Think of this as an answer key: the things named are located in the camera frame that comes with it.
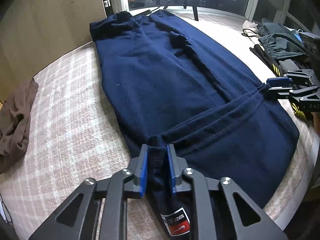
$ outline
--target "cable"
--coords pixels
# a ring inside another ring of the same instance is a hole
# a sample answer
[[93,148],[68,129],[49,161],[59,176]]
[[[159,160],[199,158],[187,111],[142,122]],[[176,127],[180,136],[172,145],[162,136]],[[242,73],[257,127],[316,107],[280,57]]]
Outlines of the cable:
[[[250,37],[260,37],[260,35],[258,33],[256,33],[255,31],[251,30],[251,29],[248,29],[248,28],[245,28],[242,30],[243,33],[241,33],[242,36],[244,37],[247,37],[247,38],[250,38]],[[244,33],[244,31],[250,31],[250,32],[253,32],[255,35],[251,35],[249,36],[248,34]]]
[[4,204],[4,202],[3,202],[3,198],[2,198],[1,193],[0,193],[0,199],[1,199],[0,204],[1,204],[1,205],[3,206],[3,208],[6,210],[7,214],[9,215],[9,218],[10,218],[10,220],[11,220],[11,222],[9,222],[9,221],[8,221],[8,218],[6,217],[7,223],[10,224],[10,225],[12,225],[12,227],[13,227],[13,229],[14,229],[14,224],[13,224],[13,220],[12,220],[11,214],[10,214],[7,206],[6,206],[6,205]]
[[151,12],[158,10],[162,5],[160,5],[158,8],[151,10]]

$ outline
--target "chair leg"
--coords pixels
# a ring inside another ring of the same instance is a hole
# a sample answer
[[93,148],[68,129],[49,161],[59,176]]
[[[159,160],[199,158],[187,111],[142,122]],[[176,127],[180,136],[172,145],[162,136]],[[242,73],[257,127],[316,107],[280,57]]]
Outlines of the chair leg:
[[198,22],[198,21],[199,21],[199,17],[198,17],[197,7],[196,7],[196,6],[193,6],[192,9],[193,9],[193,15],[194,15],[194,17],[195,17],[195,21]]
[[184,8],[184,9],[187,8],[187,2],[188,2],[188,0],[183,0],[183,8]]

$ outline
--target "blue gripper pad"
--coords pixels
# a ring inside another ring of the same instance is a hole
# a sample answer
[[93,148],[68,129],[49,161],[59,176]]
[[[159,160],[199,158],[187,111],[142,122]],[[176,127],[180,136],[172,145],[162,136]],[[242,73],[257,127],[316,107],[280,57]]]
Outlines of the blue gripper pad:
[[292,79],[289,77],[268,78],[266,83],[270,87],[288,87],[291,85]]
[[140,177],[140,197],[146,192],[147,188],[147,173],[148,171],[148,147],[145,149],[145,153],[143,155],[143,162],[141,167],[141,177]]
[[167,154],[168,154],[169,167],[170,167],[170,188],[171,188],[171,193],[175,195],[176,194],[176,187],[175,187],[176,179],[174,176],[172,156],[171,156],[169,145],[167,145]]

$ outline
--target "pile of clothes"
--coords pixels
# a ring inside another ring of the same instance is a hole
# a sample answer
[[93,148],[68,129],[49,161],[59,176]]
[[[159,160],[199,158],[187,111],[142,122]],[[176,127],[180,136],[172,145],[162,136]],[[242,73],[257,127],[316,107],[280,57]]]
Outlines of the pile of clothes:
[[[272,23],[263,18],[262,24],[255,24],[246,21],[243,24],[244,36],[256,37],[260,44],[250,48],[268,68],[277,76],[283,76],[288,71],[300,69],[313,70],[320,80],[318,62],[304,45],[297,30],[289,29],[281,24]],[[294,89],[303,89],[303,86],[292,86]],[[292,104],[295,115],[304,121],[314,119],[311,113],[299,110],[299,107]]]

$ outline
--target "nike logo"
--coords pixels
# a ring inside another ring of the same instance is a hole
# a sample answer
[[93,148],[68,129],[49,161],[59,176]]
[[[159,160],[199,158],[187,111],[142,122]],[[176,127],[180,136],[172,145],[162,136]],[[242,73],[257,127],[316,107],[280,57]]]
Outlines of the nike logo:
[[179,231],[180,229],[184,229],[184,228],[185,228],[185,226],[183,225],[183,226],[179,227],[177,230],[173,231],[172,234]]

